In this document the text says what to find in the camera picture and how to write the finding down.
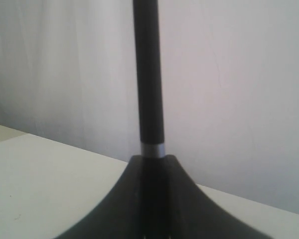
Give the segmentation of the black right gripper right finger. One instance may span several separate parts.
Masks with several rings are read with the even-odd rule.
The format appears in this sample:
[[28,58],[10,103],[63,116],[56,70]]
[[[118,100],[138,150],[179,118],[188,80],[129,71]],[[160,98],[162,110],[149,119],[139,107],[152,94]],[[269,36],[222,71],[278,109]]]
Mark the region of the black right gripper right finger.
[[189,177],[177,158],[164,159],[168,178],[172,239],[269,239],[212,201]]

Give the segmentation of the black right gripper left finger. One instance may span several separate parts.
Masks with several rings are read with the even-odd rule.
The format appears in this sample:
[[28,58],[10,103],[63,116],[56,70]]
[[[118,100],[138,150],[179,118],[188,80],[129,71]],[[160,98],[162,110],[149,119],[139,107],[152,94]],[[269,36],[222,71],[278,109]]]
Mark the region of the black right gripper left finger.
[[104,199],[58,239],[143,239],[143,159],[133,156]]

